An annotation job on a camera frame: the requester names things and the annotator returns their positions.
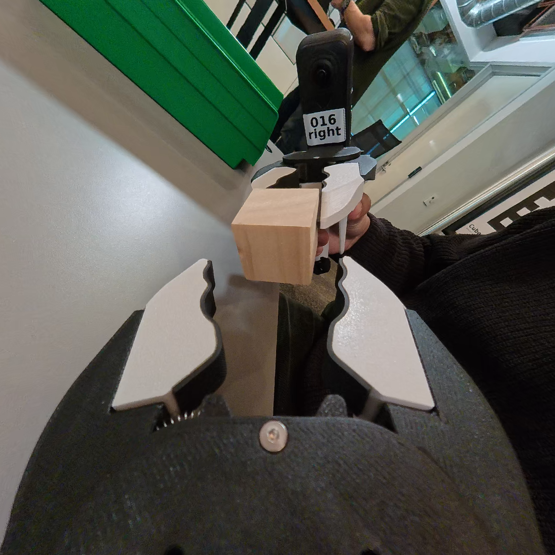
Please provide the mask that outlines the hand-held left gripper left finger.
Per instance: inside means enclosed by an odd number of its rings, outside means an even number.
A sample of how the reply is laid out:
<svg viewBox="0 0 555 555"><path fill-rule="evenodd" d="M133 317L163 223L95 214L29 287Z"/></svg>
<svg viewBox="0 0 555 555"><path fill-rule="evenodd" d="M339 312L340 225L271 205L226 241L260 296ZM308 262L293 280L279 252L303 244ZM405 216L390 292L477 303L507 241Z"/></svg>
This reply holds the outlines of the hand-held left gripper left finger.
<svg viewBox="0 0 555 555"><path fill-rule="evenodd" d="M115 392L116 411L158 403L191 411L223 383L214 287L212 261L200 259L147 303Z"/></svg>

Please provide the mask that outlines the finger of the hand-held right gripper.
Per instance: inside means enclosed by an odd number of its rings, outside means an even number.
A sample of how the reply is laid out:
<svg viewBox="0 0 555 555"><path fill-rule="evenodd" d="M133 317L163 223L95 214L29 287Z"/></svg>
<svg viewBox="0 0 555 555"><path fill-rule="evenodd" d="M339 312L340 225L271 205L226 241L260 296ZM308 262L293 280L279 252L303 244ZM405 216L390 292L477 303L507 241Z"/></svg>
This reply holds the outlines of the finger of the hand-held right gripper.
<svg viewBox="0 0 555 555"><path fill-rule="evenodd" d="M347 217L363 195L364 178L359 165L330 165L323 169L326 179L320 194L319 227L339 223L339 251L345 252Z"/></svg>
<svg viewBox="0 0 555 555"><path fill-rule="evenodd" d="M251 187L255 189L299 189L299 171L284 162L276 162L262 167L251 179Z"/></svg>

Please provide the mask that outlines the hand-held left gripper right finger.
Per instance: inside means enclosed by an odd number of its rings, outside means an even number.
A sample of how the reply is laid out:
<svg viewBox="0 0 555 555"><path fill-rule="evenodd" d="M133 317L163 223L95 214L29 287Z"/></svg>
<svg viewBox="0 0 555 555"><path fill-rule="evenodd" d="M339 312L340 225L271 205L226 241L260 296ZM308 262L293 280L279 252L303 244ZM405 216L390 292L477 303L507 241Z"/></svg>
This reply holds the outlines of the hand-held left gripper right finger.
<svg viewBox="0 0 555 555"><path fill-rule="evenodd" d="M339 260L326 386L374 420L385 404L431 411L434 398L403 303L349 256Z"/></svg>

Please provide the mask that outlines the medium wooden block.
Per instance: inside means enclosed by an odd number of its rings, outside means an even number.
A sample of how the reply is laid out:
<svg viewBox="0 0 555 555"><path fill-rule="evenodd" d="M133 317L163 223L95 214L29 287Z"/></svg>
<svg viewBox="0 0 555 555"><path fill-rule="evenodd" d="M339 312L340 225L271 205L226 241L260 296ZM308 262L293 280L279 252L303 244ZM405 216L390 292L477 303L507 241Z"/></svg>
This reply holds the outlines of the medium wooden block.
<svg viewBox="0 0 555 555"><path fill-rule="evenodd" d="M317 245L317 189L254 189L232 221L247 280L312 281Z"/></svg>

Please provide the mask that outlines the green plastic bin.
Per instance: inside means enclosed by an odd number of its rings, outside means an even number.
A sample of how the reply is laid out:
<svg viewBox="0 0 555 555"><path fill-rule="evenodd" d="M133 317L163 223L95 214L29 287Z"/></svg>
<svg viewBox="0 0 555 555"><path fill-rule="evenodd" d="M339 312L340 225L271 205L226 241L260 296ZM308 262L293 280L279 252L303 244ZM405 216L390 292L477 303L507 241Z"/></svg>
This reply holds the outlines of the green plastic bin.
<svg viewBox="0 0 555 555"><path fill-rule="evenodd" d="M42 1L231 168L255 165L283 99L204 1Z"/></svg>

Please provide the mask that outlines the person's right forearm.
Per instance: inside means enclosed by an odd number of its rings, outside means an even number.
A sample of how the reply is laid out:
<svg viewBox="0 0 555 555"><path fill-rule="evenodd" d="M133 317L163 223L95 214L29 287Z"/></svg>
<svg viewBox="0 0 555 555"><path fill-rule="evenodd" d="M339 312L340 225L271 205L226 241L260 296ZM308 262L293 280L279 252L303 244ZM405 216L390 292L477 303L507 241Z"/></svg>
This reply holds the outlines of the person's right forearm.
<svg viewBox="0 0 555 555"><path fill-rule="evenodd" d="M370 226L347 256L399 297L426 281L492 288L495 295L548 290L554 284L554 208L539 209L504 229L485 234L418 236L370 217Z"/></svg>

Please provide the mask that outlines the person's right hand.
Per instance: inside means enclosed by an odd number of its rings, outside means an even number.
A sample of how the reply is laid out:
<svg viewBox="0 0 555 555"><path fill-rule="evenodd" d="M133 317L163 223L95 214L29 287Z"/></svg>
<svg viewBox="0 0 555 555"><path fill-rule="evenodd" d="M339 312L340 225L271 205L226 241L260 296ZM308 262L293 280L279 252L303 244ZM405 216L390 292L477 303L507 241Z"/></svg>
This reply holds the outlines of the person's right hand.
<svg viewBox="0 0 555 555"><path fill-rule="evenodd" d="M361 201L347 217L345 245L343 251L340 250L338 224L334 224L328 229L319 229L316 256L319 257L326 247L328 248L328 255L331 256L344 253L354 246L364 233L368 231L371 223L369 217L370 208L371 200L366 193L363 193Z"/></svg>

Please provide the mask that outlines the white low cabinet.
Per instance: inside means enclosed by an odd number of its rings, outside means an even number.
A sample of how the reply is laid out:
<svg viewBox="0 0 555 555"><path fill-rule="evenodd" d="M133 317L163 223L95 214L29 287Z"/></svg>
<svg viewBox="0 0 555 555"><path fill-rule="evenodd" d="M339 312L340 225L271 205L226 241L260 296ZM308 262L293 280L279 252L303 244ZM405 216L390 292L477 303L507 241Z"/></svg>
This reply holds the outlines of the white low cabinet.
<svg viewBox="0 0 555 555"><path fill-rule="evenodd" d="M554 66L489 65L380 160L371 211L426 232L553 147Z"/></svg>

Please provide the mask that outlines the black white patterned sign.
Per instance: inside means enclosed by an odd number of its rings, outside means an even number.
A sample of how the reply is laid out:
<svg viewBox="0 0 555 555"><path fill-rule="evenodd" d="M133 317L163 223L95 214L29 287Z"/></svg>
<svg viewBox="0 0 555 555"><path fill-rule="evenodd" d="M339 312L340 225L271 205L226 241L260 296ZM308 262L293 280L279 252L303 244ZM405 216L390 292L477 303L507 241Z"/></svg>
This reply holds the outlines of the black white patterned sign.
<svg viewBox="0 0 555 555"><path fill-rule="evenodd" d="M531 212L554 207L554 179L538 180L465 223L455 223L443 235L486 235L502 231Z"/></svg>

